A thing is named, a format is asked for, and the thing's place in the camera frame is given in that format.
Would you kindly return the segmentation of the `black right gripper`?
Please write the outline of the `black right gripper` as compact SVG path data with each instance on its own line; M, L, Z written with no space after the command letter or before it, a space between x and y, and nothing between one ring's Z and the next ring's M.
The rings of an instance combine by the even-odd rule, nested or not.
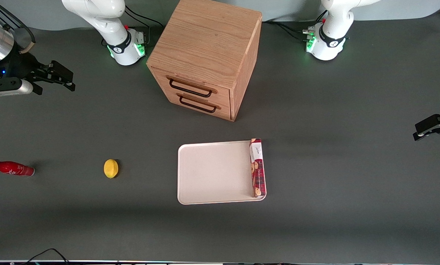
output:
M72 71L55 60L48 65L41 65L30 53L10 53L0 61L0 79L14 77L29 81L33 86L33 93L37 95L42 95L43 88L36 82L59 84L71 92L75 91Z

